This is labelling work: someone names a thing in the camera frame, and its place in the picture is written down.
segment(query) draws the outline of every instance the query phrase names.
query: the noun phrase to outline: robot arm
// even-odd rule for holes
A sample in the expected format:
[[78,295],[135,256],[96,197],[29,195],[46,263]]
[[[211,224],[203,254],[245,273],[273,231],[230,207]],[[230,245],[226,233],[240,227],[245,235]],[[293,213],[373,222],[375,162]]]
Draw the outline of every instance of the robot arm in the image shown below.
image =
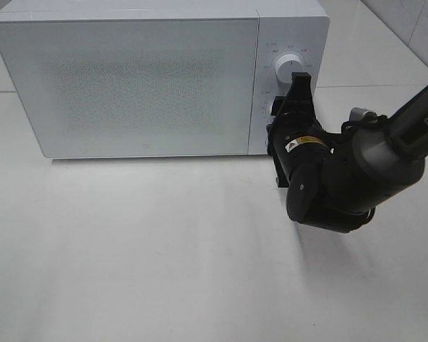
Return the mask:
[[317,121],[310,75],[293,73],[268,129],[291,220],[336,232],[368,223],[375,207],[418,182],[428,155],[428,86],[391,118],[354,108],[340,134]]

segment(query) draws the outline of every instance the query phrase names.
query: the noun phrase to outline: table surface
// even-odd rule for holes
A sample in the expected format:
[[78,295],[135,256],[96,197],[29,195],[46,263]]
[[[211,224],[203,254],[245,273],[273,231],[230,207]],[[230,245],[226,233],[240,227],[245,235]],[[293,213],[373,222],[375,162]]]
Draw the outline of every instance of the table surface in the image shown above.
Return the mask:
[[[316,113],[391,115],[428,69],[357,0]],[[421,182],[350,234],[294,224],[268,157],[43,158],[0,61],[0,342],[428,341]]]

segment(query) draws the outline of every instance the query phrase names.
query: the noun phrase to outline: white knob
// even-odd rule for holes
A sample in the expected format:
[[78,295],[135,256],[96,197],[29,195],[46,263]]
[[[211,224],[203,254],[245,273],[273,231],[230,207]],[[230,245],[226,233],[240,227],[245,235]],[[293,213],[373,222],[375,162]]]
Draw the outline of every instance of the white knob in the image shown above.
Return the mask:
[[276,76],[282,83],[292,83],[292,73],[303,71],[304,62],[294,53],[279,57],[276,61]]

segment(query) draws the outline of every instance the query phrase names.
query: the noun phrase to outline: white microwave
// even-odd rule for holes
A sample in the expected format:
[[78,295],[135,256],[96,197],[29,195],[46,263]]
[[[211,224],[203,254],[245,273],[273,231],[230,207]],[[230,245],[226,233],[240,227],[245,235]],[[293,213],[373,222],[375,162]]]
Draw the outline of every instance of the white microwave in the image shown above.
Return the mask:
[[259,155],[329,22],[316,0],[13,0],[0,53],[46,157]]

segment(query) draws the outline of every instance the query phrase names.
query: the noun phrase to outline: microwave control panel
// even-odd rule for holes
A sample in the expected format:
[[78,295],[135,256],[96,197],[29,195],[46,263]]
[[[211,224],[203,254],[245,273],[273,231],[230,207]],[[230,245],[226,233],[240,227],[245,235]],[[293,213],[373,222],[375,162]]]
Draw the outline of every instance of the microwave control panel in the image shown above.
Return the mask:
[[327,16],[261,18],[258,29],[249,154],[266,154],[266,125],[272,122],[271,106],[285,95],[292,72],[307,72],[315,90],[325,49]]

